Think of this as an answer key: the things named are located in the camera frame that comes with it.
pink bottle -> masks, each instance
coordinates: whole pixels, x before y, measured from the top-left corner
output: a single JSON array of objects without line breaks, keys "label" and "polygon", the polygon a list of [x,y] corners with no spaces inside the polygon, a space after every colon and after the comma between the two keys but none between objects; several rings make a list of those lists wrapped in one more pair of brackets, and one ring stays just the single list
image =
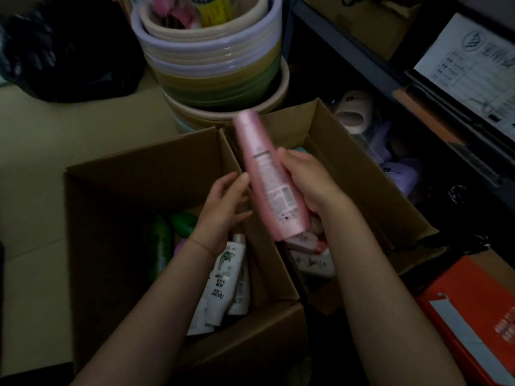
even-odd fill
[{"label": "pink bottle", "polygon": [[274,240],[283,241],[309,230],[310,216],[304,198],[282,166],[259,116],[245,110],[233,122],[257,210]]}]

metal shelf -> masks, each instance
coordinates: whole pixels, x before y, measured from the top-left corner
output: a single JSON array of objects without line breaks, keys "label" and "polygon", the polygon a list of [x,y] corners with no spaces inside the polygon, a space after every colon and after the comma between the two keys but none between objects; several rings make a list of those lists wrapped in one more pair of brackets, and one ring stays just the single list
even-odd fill
[{"label": "metal shelf", "polygon": [[386,61],[355,39],[343,35],[302,0],[295,1],[292,12],[383,95],[395,101],[392,92],[402,88],[407,83],[402,73],[393,69]]}]

